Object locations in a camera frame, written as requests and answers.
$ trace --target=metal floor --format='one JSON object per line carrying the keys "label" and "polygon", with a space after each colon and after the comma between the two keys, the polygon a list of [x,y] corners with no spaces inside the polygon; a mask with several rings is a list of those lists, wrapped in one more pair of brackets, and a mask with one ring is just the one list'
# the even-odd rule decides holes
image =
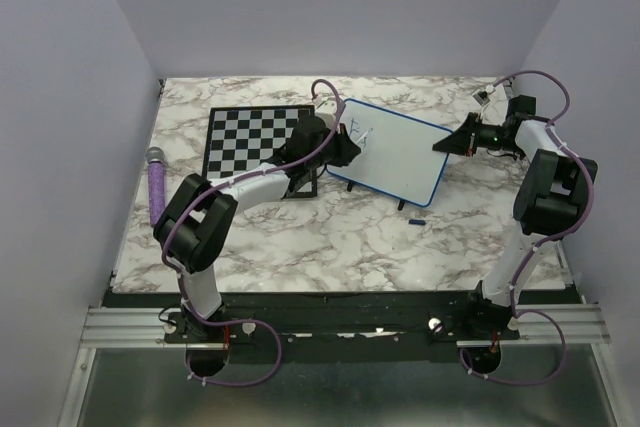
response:
{"label": "metal floor", "polygon": [[[504,347],[502,376],[535,379],[558,360],[551,346]],[[202,387],[187,381],[175,350],[101,350],[79,425],[209,426],[615,426],[588,345],[571,346],[562,376],[540,387],[469,378],[458,364],[285,364],[258,387]],[[226,380],[268,366],[233,365]]]}

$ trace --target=chessboard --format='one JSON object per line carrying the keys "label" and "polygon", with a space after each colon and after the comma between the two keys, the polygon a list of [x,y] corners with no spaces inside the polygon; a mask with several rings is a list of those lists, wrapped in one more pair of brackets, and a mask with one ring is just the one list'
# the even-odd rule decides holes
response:
{"label": "chessboard", "polygon": [[[202,176],[222,179],[255,169],[285,143],[300,117],[312,113],[309,105],[211,109]],[[316,197],[317,191],[314,172],[289,198]]]}

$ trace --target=marble surface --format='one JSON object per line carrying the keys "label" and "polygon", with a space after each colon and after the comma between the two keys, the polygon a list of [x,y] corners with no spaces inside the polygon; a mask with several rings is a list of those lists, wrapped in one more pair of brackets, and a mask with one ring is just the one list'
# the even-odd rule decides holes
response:
{"label": "marble surface", "polygon": [[[309,103],[310,77],[170,79],[151,145],[168,162],[167,190],[200,172],[213,107]],[[352,97],[457,128],[477,110],[470,94],[491,78],[329,78]],[[501,123],[506,96],[486,118]],[[515,222],[511,209],[526,161],[450,156],[433,203],[425,209],[355,187],[330,175],[319,197],[262,204],[239,215],[216,261],[221,291],[363,291],[471,289],[496,264]],[[409,225],[411,218],[426,226]],[[175,292],[151,234],[146,171],[141,173],[114,281],[117,292]],[[555,253],[536,268],[528,288],[562,288]]]}

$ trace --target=purple cable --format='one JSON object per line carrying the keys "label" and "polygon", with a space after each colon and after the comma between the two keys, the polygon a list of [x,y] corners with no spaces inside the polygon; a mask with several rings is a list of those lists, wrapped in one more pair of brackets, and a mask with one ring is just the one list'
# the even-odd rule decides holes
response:
{"label": "purple cable", "polygon": [[166,207],[164,187],[164,152],[160,147],[149,147],[145,154],[149,167],[149,218],[151,227],[155,227]]}
{"label": "purple cable", "polygon": [[[336,106],[337,106],[336,120],[333,123],[333,126],[331,127],[331,130],[329,131],[329,135],[327,135],[327,138],[324,139],[324,141],[313,152],[311,152],[309,155],[306,155],[305,157],[303,157],[301,159],[296,160],[295,162],[291,162],[289,164],[273,167],[271,169],[268,169],[264,173],[261,172],[261,171],[245,172],[244,174],[239,175],[238,177],[236,177],[233,183],[241,182],[243,180],[250,179],[252,177],[257,177],[257,176],[260,176],[260,175],[271,174],[271,173],[277,172],[279,170],[290,169],[290,168],[296,167],[296,166],[298,166],[300,164],[304,164],[308,160],[310,160],[313,157],[315,157],[316,155],[318,155],[320,153],[320,151],[322,151],[322,149],[324,149],[327,146],[327,144],[331,141],[331,139],[333,138],[334,134],[338,130],[338,126],[340,125],[340,117],[342,117],[342,112],[344,111],[344,102],[340,98],[340,94],[338,93],[338,90],[333,86],[333,84],[331,84],[331,82],[329,82],[329,81],[327,81],[325,79],[317,79],[311,84],[311,98],[312,99],[316,98],[315,88],[316,88],[316,86],[318,84],[324,84],[327,87],[329,87],[329,89],[331,89],[331,92],[333,93],[333,95],[334,95],[334,97],[336,99]],[[265,380],[271,378],[271,376],[273,376],[273,374],[275,374],[276,371],[278,370],[278,368],[280,367],[280,362],[282,360],[282,343],[280,341],[280,338],[278,337],[278,333],[275,331],[275,329],[273,327],[271,327],[269,324],[267,324],[266,322],[263,322],[261,320],[256,320],[256,319],[238,319],[238,320],[227,320],[227,321],[224,321],[224,322],[211,322],[211,321],[203,318],[200,314],[198,314],[196,309],[193,307],[193,304],[191,303],[191,301],[187,297],[187,292],[186,292],[186,289],[185,289],[185,286],[184,286],[184,278],[182,276],[182,268],[178,264],[175,264],[174,262],[169,260],[169,247],[171,246],[171,243],[173,242],[173,239],[175,238],[178,229],[184,223],[184,221],[187,219],[187,217],[189,217],[191,212],[204,199],[206,199],[210,195],[215,194],[219,190],[222,190],[222,189],[225,189],[225,188],[229,187],[230,185],[231,185],[230,182],[223,182],[222,184],[219,184],[219,185],[216,185],[214,187],[211,187],[210,189],[206,190],[205,192],[200,194],[198,197],[196,197],[196,199],[193,202],[191,202],[191,204],[189,204],[189,206],[185,209],[185,211],[182,213],[182,215],[178,218],[178,220],[176,221],[175,225],[171,229],[171,232],[169,232],[169,235],[167,236],[167,240],[165,241],[164,246],[162,248],[162,262],[165,265],[167,265],[168,267],[171,267],[173,270],[175,270],[177,272],[177,274],[178,274],[178,288],[180,289],[180,294],[182,295],[184,304],[191,311],[191,313],[193,314],[193,316],[196,318],[196,320],[198,322],[202,323],[203,325],[210,326],[210,327],[225,327],[225,326],[228,326],[228,325],[238,325],[238,324],[245,324],[245,323],[253,323],[253,324],[256,324],[256,325],[260,325],[260,326],[266,328],[269,332],[271,332],[271,334],[273,335],[273,337],[276,340],[276,345],[278,347],[278,354],[277,354],[277,357],[276,357],[276,361],[275,361],[273,367],[271,368],[271,370],[269,372],[267,372],[264,376],[260,377],[259,379],[248,381],[248,382],[225,382],[225,381],[222,381],[222,380],[215,380],[215,379],[207,378],[207,377],[199,377],[199,376],[196,376],[193,371],[190,372],[190,375],[191,375],[192,378],[195,378],[195,379],[200,380],[201,382],[205,382],[207,384],[221,385],[221,386],[225,386],[225,387],[250,387],[250,386],[253,386],[253,385],[260,384],[260,383],[264,382]]]}
{"label": "purple cable", "polygon": [[[546,77],[547,79],[549,79],[552,82],[554,82],[558,87],[560,87],[560,90],[562,90],[562,93],[564,94],[564,97],[565,97],[564,108],[560,111],[560,113],[558,115],[556,115],[555,117],[550,119],[549,122],[547,122],[547,125],[545,126],[545,131],[546,131],[547,135],[549,136],[549,138],[551,139],[551,141],[556,145],[556,147],[558,147],[558,149],[563,154],[565,154],[567,157],[569,157],[571,160],[573,160],[576,163],[576,165],[580,169],[580,172],[584,176],[584,178],[585,178],[585,180],[587,182],[587,205],[585,206],[585,209],[582,212],[582,215],[580,216],[580,218],[571,227],[569,227],[568,229],[566,229],[563,232],[560,232],[558,234],[550,235],[548,237],[540,239],[538,242],[536,242],[534,244],[534,246],[529,250],[529,252],[527,252],[527,255],[522,259],[522,262],[520,263],[520,265],[516,269],[516,272],[513,274],[513,279],[511,279],[511,285],[512,286],[517,285],[518,279],[520,278],[520,275],[522,274],[522,271],[527,266],[527,263],[529,262],[529,260],[531,260],[531,257],[533,257],[533,254],[535,253],[535,250],[537,250],[542,244],[544,244],[546,242],[552,242],[552,241],[555,241],[555,240],[559,240],[559,239],[562,239],[563,237],[565,237],[566,235],[573,234],[576,230],[578,230],[582,226],[582,224],[584,224],[584,222],[587,220],[587,217],[589,216],[589,213],[591,212],[591,207],[593,206],[593,198],[594,198],[593,180],[591,179],[591,176],[589,175],[589,171],[587,170],[586,166],[584,165],[582,160],[580,160],[580,157],[578,157],[575,154],[575,152],[573,152],[572,150],[568,149],[566,147],[566,144],[560,140],[560,138],[556,135],[556,133],[553,130],[551,130],[551,127],[553,127],[555,122],[560,117],[562,117],[564,114],[566,114],[567,111],[569,110],[569,105],[571,104],[571,99],[569,97],[569,92],[567,91],[566,87],[562,84],[562,82],[560,82],[554,76],[552,76],[550,74],[547,74],[546,72],[542,72],[540,70],[521,70],[519,72],[515,72],[515,73],[513,73],[511,75],[503,77],[500,80],[497,80],[496,82],[494,82],[493,86],[497,87],[498,85],[502,84],[503,82],[506,82],[510,78],[517,77],[517,76],[522,75],[522,74],[537,74],[537,75],[541,75],[543,77]],[[560,336],[560,343],[562,344],[562,357],[561,357],[560,362],[558,363],[558,366],[556,367],[556,369],[551,374],[549,374],[547,377],[545,377],[543,379],[540,379],[540,380],[517,381],[517,380],[500,379],[500,378],[497,378],[497,377],[490,377],[488,375],[480,374],[480,373],[474,371],[473,367],[471,366],[471,360],[469,360],[469,363],[467,363],[467,361],[465,359],[465,356],[468,355],[468,353],[467,353],[467,351],[465,349],[461,349],[460,350],[460,363],[462,364],[462,366],[465,368],[465,370],[467,371],[467,373],[469,375],[473,375],[474,377],[478,377],[480,379],[485,379],[485,380],[488,380],[490,382],[495,382],[497,384],[520,386],[520,387],[529,387],[529,386],[541,385],[541,384],[545,384],[547,382],[550,382],[551,380],[555,379],[556,377],[558,377],[562,373],[562,371],[564,370],[564,368],[566,367],[566,364],[567,364],[567,341],[565,339],[564,333],[562,332],[562,328],[560,327],[560,324],[558,324],[558,322],[556,320],[554,320],[551,316],[549,316],[548,314],[546,314],[545,312],[543,312],[541,310],[538,310],[538,309],[524,309],[524,310],[521,310],[520,312],[517,312],[516,311],[515,289],[511,290],[511,293],[510,293],[509,297],[510,297],[510,301],[511,301],[511,312],[513,313],[513,317],[514,318],[519,319],[520,317],[522,317],[525,314],[537,314],[537,315],[539,315],[541,317],[544,317],[549,322],[551,322],[551,324],[558,331],[558,335]]]}

